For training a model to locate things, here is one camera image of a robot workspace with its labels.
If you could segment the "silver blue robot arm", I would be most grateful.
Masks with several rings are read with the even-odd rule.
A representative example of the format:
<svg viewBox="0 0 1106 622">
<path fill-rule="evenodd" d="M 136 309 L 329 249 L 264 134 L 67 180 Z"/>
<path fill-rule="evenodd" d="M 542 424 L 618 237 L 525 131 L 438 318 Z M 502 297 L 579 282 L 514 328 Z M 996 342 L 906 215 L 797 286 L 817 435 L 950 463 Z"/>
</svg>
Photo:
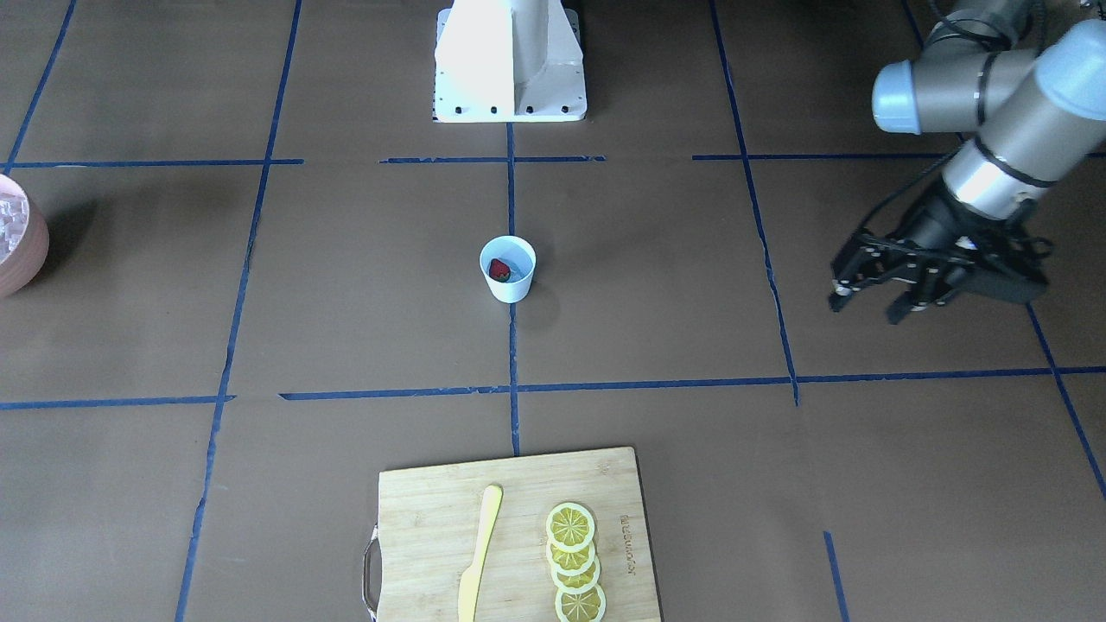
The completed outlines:
<svg viewBox="0 0 1106 622">
<path fill-rule="evenodd" d="M 1051 46 L 1018 48 L 1046 22 L 1043 1 L 959 1 L 915 60 L 881 68 L 870 99 L 884 131 L 964 133 L 927 169 L 932 182 L 891 232 L 868 218 L 832 261 L 838 312 L 873 286 L 907 290 L 886 311 L 900 323 L 956 296 L 1031 302 L 1048 286 L 1048 240 L 1027 234 L 1039 203 L 1103 144 L 1105 28 L 1091 17 Z"/>
</svg>

